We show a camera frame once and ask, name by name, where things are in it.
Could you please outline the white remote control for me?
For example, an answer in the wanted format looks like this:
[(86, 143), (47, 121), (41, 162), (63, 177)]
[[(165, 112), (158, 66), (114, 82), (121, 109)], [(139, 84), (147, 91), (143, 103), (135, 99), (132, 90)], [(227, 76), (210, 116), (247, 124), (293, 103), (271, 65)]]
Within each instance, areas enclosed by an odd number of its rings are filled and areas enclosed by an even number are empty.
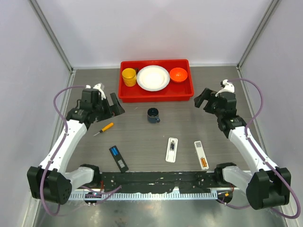
[(175, 163), (177, 156), (178, 139), (170, 137), (168, 140), (165, 161)]

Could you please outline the red plastic tray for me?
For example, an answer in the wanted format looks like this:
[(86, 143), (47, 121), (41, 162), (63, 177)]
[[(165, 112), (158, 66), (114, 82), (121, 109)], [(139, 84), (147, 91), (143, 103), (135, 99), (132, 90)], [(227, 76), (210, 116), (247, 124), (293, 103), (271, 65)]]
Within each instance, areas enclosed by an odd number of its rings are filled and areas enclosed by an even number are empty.
[[(138, 70), (136, 84), (128, 87), (122, 76), (125, 69)], [(169, 72), (181, 68), (187, 72), (183, 82), (174, 82)], [(118, 97), (125, 103), (188, 101), (194, 95), (187, 59), (123, 61), (120, 64)]]

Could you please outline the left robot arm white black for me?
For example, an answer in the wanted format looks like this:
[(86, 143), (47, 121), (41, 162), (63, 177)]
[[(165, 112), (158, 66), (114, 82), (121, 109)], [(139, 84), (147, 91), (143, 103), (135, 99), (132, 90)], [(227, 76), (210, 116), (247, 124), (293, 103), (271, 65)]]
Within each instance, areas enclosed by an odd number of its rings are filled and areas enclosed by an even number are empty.
[(81, 98), (66, 116), (61, 115), (64, 127), (47, 157), (38, 167), (30, 167), (27, 179), (33, 198), (41, 202), (64, 205), (71, 193), (83, 185), (95, 189), (100, 185), (98, 166), (83, 164), (70, 173), (67, 165), (81, 138), (91, 124), (125, 113), (115, 93), (110, 104), (102, 84), (83, 88)]

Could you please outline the black remote blue batteries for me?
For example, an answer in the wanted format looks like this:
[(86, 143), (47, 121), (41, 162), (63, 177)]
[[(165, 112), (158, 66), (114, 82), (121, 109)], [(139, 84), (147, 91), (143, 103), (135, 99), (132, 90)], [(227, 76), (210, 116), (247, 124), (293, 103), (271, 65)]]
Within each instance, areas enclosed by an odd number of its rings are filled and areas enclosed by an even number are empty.
[(111, 155), (113, 156), (113, 158), (114, 158), (114, 160), (115, 160), (115, 162), (116, 162), (116, 164), (117, 164), (117, 166), (118, 166), (120, 172), (121, 172), (121, 173), (125, 173), (126, 171), (128, 171), (129, 168), (128, 168), (126, 162), (124, 161), (124, 159), (123, 159), (121, 153), (119, 152), (119, 150), (118, 150), (119, 155), (117, 155), (117, 156), (114, 156), (114, 155), (112, 154), (111, 148), (109, 148), (109, 151), (110, 151)]

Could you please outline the yellow plastic cup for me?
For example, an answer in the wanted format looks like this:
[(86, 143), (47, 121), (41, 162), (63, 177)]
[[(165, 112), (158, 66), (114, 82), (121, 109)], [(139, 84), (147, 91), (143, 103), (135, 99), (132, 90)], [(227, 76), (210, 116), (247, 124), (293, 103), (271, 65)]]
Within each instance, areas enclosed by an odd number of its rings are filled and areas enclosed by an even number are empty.
[(127, 87), (133, 87), (136, 84), (137, 72), (135, 69), (126, 68), (122, 71), (122, 78)]

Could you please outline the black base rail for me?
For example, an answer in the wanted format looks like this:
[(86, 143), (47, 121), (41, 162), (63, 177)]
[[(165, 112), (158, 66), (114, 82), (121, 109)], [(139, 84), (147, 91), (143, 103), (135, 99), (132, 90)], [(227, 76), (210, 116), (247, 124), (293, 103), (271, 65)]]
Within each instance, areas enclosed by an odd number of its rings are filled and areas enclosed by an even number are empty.
[(229, 188), (238, 186), (219, 180), (215, 172), (181, 171), (181, 172), (103, 172), (94, 183), (85, 184), (88, 188), (103, 186), (110, 192), (121, 186), (119, 193), (171, 193), (175, 187), (181, 194), (210, 192), (211, 188)]

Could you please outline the orange AAA battery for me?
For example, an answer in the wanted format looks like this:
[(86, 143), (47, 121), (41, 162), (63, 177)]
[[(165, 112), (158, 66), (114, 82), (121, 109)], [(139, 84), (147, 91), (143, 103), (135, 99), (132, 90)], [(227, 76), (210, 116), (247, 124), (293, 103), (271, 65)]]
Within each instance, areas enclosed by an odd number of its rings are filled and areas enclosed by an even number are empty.
[(202, 168), (208, 168), (207, 161), (205, 158), (201, 158), (201, 165), (202, 165)]

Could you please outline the blue AAA battery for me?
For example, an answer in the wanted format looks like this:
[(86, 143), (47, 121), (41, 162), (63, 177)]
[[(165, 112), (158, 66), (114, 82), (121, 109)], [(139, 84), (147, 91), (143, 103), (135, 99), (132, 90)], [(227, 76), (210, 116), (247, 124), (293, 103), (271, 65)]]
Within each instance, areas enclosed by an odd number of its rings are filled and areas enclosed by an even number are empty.
[(119, 152), (118, 152), (118, 150), (116, 149), (116, 147), (112, 147), (112, 148), (111, 148), (111, 152), (112, 152), (112, 154), (113, 154), (114, 156), (119, 155)]

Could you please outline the white paper plate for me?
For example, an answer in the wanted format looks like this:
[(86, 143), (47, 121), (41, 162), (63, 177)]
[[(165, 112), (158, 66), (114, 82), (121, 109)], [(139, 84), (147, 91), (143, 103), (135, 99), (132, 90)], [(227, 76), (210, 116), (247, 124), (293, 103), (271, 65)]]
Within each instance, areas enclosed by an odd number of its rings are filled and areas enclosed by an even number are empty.
[(161, 66), (146, 66), (140, 69), (137, 74), (137, 84), (146, 91), (163, 90), (169, 82), (169, 72)]

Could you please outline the dark blue ceramic mug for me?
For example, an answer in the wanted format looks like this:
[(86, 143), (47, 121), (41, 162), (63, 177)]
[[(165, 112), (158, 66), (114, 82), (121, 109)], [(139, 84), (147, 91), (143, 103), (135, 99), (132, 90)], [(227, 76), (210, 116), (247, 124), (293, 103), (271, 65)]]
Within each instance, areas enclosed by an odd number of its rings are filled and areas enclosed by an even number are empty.
[(147, 111), (147, 120), (149, 123), (159, 123), (159, 110), (157, 108), (150, 108)]

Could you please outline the orange handled screwdriver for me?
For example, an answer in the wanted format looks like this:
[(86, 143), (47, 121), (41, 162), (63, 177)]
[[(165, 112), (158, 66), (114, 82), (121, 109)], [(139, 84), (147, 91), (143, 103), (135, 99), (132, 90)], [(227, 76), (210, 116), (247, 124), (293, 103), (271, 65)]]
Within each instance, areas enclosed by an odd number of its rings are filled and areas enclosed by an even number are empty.
[(103, 127), (101, 130), (99, 130), (96, 134), (94, 134), (94, 136), (97, 136), (98, 134), (107, 131), (108, 129), (112, 128), (113, 126), (114, 126), (114, 123), (111, 122), (110, 124), (108, 124), (105, 127)]

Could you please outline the orange plastic bowl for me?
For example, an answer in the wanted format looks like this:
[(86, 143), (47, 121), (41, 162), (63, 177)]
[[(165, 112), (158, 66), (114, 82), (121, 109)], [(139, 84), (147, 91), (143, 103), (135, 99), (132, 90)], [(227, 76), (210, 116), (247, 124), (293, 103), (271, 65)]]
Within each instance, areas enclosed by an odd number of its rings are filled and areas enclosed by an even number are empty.
[(182, 83), (187, 79), (188, 74), (185, 69), (177, 67), (170, 70), (169, 76), (173, 82)]

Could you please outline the white remote orange batteries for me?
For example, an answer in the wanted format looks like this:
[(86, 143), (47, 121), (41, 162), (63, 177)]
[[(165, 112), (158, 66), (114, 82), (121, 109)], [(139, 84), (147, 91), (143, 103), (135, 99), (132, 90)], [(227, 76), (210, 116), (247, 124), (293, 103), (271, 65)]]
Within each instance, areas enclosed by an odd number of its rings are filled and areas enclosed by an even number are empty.
[(208, 168), (202, 168), (202, 165), (201, 165), (201, 158), (206, 159), (204, 148), (202, 146), (202, 142), (201, 141), (195, 141), (194, 146), (195, 146), (198, 162), (199, 162), (199, 165), (200, 165), (201, 169), (202, 170), (208, 170), (209, 169), (208, 162), (207, 162)]

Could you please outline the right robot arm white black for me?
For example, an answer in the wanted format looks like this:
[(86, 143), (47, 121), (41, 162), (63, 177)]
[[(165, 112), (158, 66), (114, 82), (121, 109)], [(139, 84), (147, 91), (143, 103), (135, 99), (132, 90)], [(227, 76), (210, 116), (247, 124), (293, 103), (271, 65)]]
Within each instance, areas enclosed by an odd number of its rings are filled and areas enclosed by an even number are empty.
[(291, 174), (271, 161), (254, 140), (246, 122), (237, 115), (235, 94), (205, 88), (195, 97), (195, 107), (199, 108), (204, 101), (207, 101), (205, 112), (217, 117), (218, 128), (235, 145), (251, 172), (248, 174), (231, 162), (218, 164), (214, 170), (215, 184), (224, 187), (231, 183), (238, 187), (255, 210), (287, 205), (290, 191), (282, 181), (290, 183)]

